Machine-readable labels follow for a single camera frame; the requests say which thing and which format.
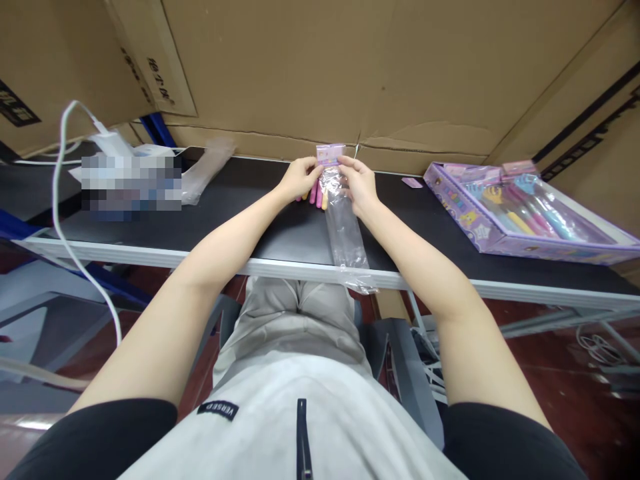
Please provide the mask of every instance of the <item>hand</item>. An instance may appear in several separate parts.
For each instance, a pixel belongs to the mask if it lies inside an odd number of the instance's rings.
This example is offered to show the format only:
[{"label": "hand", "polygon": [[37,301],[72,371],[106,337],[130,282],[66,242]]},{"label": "hand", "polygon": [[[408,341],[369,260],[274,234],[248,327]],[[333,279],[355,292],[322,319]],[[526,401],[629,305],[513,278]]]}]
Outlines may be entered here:
[{"label": "hand", "polygon": [[294,160],[289,164],[289,168],[275,190],[282,194],[287,203],[292,202],[296,197],[301,197],[311,190],[314,183],[318,182],[322,168],[315,157]]},{"label": "hand", "polygon": [[353,202],[353,212],[359,218],[371,208],[380,204],[375,192],[375,173],[360,160],[344,155],[338,157],[342,173],[349,184],[348,195]]}]

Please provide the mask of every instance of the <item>plastic bag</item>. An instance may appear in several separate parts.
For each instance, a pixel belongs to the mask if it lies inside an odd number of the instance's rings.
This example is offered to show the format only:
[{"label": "plastic bag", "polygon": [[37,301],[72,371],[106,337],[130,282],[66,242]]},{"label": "plastic bag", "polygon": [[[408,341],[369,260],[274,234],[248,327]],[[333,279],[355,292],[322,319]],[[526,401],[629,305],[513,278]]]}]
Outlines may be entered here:
[{"label": "plastic bag", "polygon": [[345,189],[345,178],[337,167],[337,157],[344,145],[319,145],[318,162],[325,165],[320,186],[327,196],[327,228],[333,254],[333,264],[340,269],[340,283],[363,295],[377,291],[373,278],[366,272],[349,269],[369,269],[365,246],[360,234],[358,218],[353,213],[351,199]]},{"label": "plastic bag", "polygon": [[182,174],[182,205],[197,205],[203,190],[225,166],[235,151],[230,138],[219,137],[207,142],[204,155]]}]

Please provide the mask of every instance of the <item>person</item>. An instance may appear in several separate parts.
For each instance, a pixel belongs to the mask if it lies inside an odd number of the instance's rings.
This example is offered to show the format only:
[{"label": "person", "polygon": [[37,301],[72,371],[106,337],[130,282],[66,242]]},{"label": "person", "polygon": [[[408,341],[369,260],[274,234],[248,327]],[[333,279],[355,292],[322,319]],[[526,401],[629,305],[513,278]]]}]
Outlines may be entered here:
[{"label": "person", "polygon": [[217,295],[275,216],[321,174],[290,164],[166,280],[68,415],[10,479],[584,479],[478,293],[340,157],[353,212],[437,322],[449,408],[440,451],[371,375],[340,285],[250,278],[209,398],[178,425]]}]

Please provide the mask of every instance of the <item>zipper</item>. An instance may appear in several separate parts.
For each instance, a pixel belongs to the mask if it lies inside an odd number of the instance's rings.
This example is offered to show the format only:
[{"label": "zipper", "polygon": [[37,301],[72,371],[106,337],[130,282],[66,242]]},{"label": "zipper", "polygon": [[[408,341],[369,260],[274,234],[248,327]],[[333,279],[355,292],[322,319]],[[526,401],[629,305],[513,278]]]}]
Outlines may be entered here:
[{"label": "zipper", "polygon": [[297,439],[297,475],[298,480],[311,480],[311,451],[307,436],[307,399],[298,399]]}]

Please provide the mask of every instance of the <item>light gray pants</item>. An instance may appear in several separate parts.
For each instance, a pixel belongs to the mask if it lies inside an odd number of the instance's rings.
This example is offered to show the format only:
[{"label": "light gray pants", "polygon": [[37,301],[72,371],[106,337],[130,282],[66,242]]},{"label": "light gray pants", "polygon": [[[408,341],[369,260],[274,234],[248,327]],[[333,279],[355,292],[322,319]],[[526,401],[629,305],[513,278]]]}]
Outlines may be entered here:
[{"label": "light gray pants", "polygon": [[271,350],[330,357],[371,375],[353,318],[354,301],[342,285],[250,277],[245,304],[213,368],[213,384],[232,365],[230,375]]}]

